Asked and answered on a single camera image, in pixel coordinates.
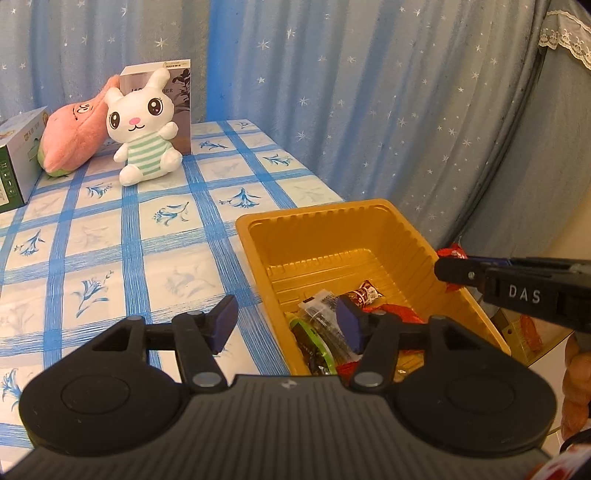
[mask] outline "screw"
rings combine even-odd
[[[222,381],[222,377],[215,372],[201,372],[200,374],[193,375],[192,380],[198,387],[212,388]]]
[[[361,372],[355,375],[355,383],[361,387],[377,387],[384,381],[384,378],[377,372]]]

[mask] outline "yellow plastic tray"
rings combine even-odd
[[[453,318],[491,344],[509,347],[462,288],[446,292],[433,266],[435,250],[386,200],[336,203],[255,213],[236,230],[285,361],[293,375],[309,375],[284,312],[325,288],[340,295],[369,280],[388,303],[421,318]]]

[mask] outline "tablecloth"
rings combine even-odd
[[[239,302],[217,356],[236,373],[286,374],[235,221],[246,213],[338,202],[247,120],[193,125],[183,168],[119,184],[114,148],[66,177],[39,181],[29,204],[0,214],[0,464],[31,447],[18,416],[26,383],[128,314],[168,322]],[[150,363],[179,380],[174,352]]]

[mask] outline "green box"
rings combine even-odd
[[[28,202],[42,172],[37,151],[48,118],[42,107],[0,124],[0,213]]]

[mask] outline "box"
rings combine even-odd
[[[156,69],[164,67],[170,71],[170,80],[164,93],[174,103],[173,122],[178,126],[178,134],[171,142],[183,155],[191,154],[191,60],[155,61],[140,65],[130,65],[121,72],[121,93],[141,90]]]
[[[0,125],[0,212],[28,202],[42,172],[37,151],[48,118],[43,107]]]
[[[384,294],[383,303],[410,307],[425,320],[446,315],[511,353],[465,288],[446,291],[434,273],[435,250],[387,200],[254,213],[240,217],[236,230],[294,375],[309,372],[284,313],[323,288],[341,295],[364,280]],[[415,368],[421,359],[407,361]]]

